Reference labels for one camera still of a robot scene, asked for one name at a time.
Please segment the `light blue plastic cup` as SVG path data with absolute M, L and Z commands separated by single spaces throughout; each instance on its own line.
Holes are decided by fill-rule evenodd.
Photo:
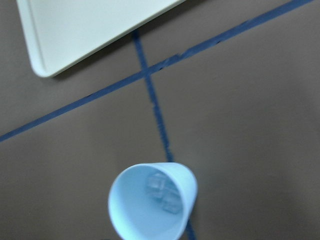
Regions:
M 147 177 L 155 173 L 166 176 L 164 195 L 179 193 L 182 210 L 178 214 L 163 210 L 162 198 L 155 199 L 146 193 Z M 183 164 L 136 164 L 121 172 L 110 188 L 110 221 L 123 240 L 178 240 L 187 227 L 197 194 L 196 177 Z

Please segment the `cream bear serving tray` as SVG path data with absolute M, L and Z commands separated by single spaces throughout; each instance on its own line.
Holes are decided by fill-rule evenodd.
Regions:
M 33 72 L 58 75 L 180 0 L 18 0 Z

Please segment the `clear ice cube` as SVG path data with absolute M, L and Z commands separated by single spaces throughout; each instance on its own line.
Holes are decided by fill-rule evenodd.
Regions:
M 145 191 L 154 199 L 162 199 L 165 192 L 167 177 L 157 172 L 147 177 Z
M 166 192 L 161 201 L 161 208 L 171 214 L 178 214 L 183 208 L 180 194 L 176 191 Z

